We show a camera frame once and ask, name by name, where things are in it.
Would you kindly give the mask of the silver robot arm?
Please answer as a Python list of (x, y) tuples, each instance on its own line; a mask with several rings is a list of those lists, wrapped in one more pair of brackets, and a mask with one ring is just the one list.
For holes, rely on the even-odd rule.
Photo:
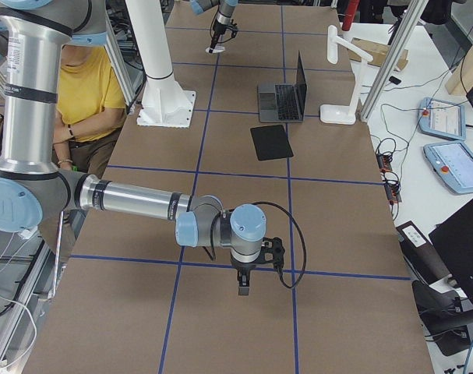
[(266, 217), (255, 204), (225, 210), (212, 196), (194, 197), (63, 171), (51, 160), (62, 47), (107, 40), (102, 1), (3, 1), (9, 31), (0, 156), (0, 231), (18, 232), (65, 210), (96, 209), (175, 223), (181, 246), (229, 249), (238, 292), (265, 260)]
[(209, 54), (217, 54), (225, 51), (223, 43), (226, 43), (238, 34), (237, 23), (232, 15), (238, 1), (230, 0), (191, 0), (189, 2), (192, 11), (196, 15), (201, 15), (214, 7), (217, 11), (214, 14), (210, 25), (210, 46), (206, 49)]

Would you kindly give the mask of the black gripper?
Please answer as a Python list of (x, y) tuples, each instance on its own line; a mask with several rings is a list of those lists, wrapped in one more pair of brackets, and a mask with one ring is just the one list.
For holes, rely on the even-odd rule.
[(256, 268), (254, 262), (242, 263), (235, 258), (231, 258), (231, 265), (237, 270), (238, 295), (249, 295), (249, 281), (251, 271)]
[(222, 35), (225, 34), (227, 30), (231, 31), (231, 39), (235, 38), (238, 33), (238, 26), (233, 21), (230, 21), (228, 24), (220, 23), (215, 21), (212, 27), (213, 35), (211, 38), (209, 48), (214, 48), (216, 45), (219, 45), (219, 39)]

